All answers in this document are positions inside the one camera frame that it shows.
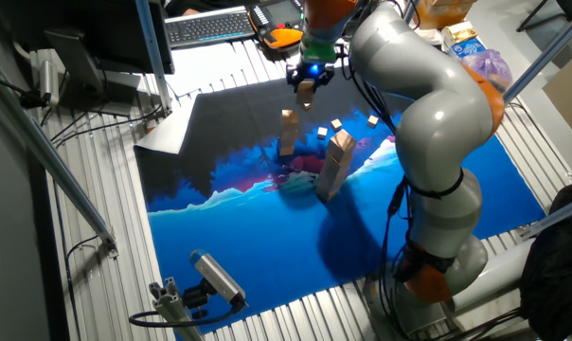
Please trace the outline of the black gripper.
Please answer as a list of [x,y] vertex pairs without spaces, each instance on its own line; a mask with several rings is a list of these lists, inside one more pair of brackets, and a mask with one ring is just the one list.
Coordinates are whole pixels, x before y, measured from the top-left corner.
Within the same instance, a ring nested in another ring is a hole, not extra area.
[[304,80],[312,80],[314,84],[326,86],[334,77],[334,67],[325,63],[304,63],[288,65],[286,68],[286,81],[297,92],[298,85]]

